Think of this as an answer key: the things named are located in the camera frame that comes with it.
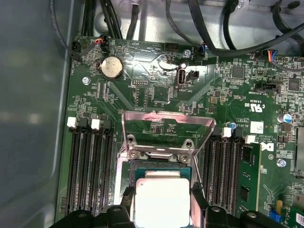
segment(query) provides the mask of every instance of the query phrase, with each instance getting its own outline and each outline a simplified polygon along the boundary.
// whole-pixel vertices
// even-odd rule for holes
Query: blue connector
[[[278,223],[281,223],[282,216],[280,216],[280,215],[276,212],[276,210],[271,210],[271,211],[269,212],[269,217],[270,217],[272,220],[274,220],[274,221],[276,221],[276,222],[278,222]]]

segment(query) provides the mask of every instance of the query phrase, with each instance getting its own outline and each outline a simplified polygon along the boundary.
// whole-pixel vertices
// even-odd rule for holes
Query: integrated circuit
[[[288,90],[289,91],[300,91],[300,80],[296,78],[291,78],[288,80]]]
[[[210,104],[216,105],[218,103],[218,98],[216,96],[210,97]]]
[[[242,153],[242,159],[245,162],[250,163],[251,162],[251,148],[249,147],[243,147],[243,153]]]
[[[241,186],[241,191],[240,191],[240,195],[241,195],[241,199],[248,202],[248,198],[249,198],[249,189]]]
[[[242,66],[232,67],[232,77],[233,78],[244,78],[244,68]]]

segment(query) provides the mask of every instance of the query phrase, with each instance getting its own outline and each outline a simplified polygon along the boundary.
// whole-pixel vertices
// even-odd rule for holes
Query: green circuit board
[[[84,49],[95,39],[78,37],[76,41]],[[185,56],[185,50],[189,50],[191,55]],[[118,57],[123,63],[123,76],[117,80],[105,79],[97,69],[98,63],[107,56]],[[277,55],[275,60],[287,67],[303,66],[302,59],[296,57]],[[199,72],[199,76],[188,77],[185,83],[178,85],[176,69],[182,63],[187,65],[187,75]],[[87,85],[83,83],[84,77],[89,78]],[[99,161],[106,160],[104,166],[107,166],[107,171],[103,174],[108,182],[104,195],[106,205],[114,203],[117,153],[124,142],[124,111],[166,111],[210,117],[216,120],[216,128],[220,130],[228,122],[236,123],[244,137],[254,135],[256,138],[255,143],[252,143],[254,145],[249,161],[244,161],[242,154],[238,175],[239,186],[243,190],[238,190],[242,197],[236,199],[234,213],[239,215],[244,210],[258,210],[268,215],[270,210],[276,209],[277,200],[282,200],[284,205],[291,205],[294,195],[303,193],[304,180],[297,177],[304,176],[304,173],[295,166],[296,132],[297,127],[303,126],[304,116],[303,85],[302,73],[284,72],[270,64],[267,56],[258,53],[221,58],[212,56],[208,51],[202,55],[191,46],[109,39],[107,53],[96,46],[82,57],[81,62],[72,61],[66,121],[68,117],[76,117],[77,122],[87,119],[90,124],[92,119],[99,119],[101,127],[106,128],[104,124],[109,129],[111,139],[107,143],[111,146],[101,143],[101,148],[107,147],[108,154],[101,153],[98,157]],[[277,117],[280,114],[290,114],[292,122],[279,123]],[[184,126],[170,121],[132,122],[126,125],[128,133],[137,134],[143,143],[167,143],[177,147],[185,138],[191,138],[197,143],[206,130],[197,126],[187,127],[185,130]],[[73,134],[66,127],[56,220],[67,212],[67,195],[71,190],[68,187],[71,153],[74,148],[72,141]],[[88,152],[88,157],[89,171],[86,175],[90,179],[94,156]],[[202,152],[198,159],[202,171]],[[284,159],[287,165],[278,167],[278,159]],[[130,166],[130,162],[123,165],[120,194],[129,184]],[[86,204],[91,191],[89,182],[86,181],[87,189],[82,193],[85,209],[90,209]],[[74,188],[79,188],[77,181]],[[100,200],[100,189],[96,195],[97,201]]]

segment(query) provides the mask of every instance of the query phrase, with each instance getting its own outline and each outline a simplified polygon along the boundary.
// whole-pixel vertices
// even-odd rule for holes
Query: motherboard
[[[84,49],[94,37],[77,37]],[[304,59],[276,55],[288,68]],[[119,204],[140,167],[187,164],[120,159],[124,131],[145,145],[195,146],[207,127],[128,121],[124,112],[207,117],[215,126],[197,155],[206,199],[239,216],[257,210],[286,227],[304,225],[304,80],[262,51],[236,58],[206,47],[109,39],[72,60],[56,220],[76,209],[97,215]]]

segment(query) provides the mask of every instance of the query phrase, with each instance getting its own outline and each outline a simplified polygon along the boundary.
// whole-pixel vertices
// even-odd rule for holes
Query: gray metal panel
[[[71,3],[56,1],[63,34]],[[0,21],[0,224],[49,227],[60,165],[65,51],[54,36],[48,0],[1,1]]]
[[[282,17],[292,28],[303,23],[304,3],[294,9],[287,9],[288,3],[293,0],[284,0],[282,3]],[[165,16],[165,0],[143,0],[139,22],[135,31],[134,39],[153,42],[175,42],[185,41],[174,33]],[[201,11],[209,30],[211,38],[218,48],[228,48],[223,32],[221,13],[226,0],[204,0],[199,1]],[[250,4],[241,9],[236,9],[230,17],[229,30],[236,48],[247,48],[268,40],[274,39],[282,33],[276,28],[272,13],[270,12],[277,0],[252,0]],[[122,33],[125,38],[131,18],[132,7],[129,0],[112,0],[118,16],[122,21]],[[187,1],[172,0],[171,13],[181,31],[191,39],[201,42],[200,36],[194,27]],[[97,1],[95,34],[107,31],[100,3]],[[280,54],[300,55],[299,47],[292,40],[277,45],[275,49]]]

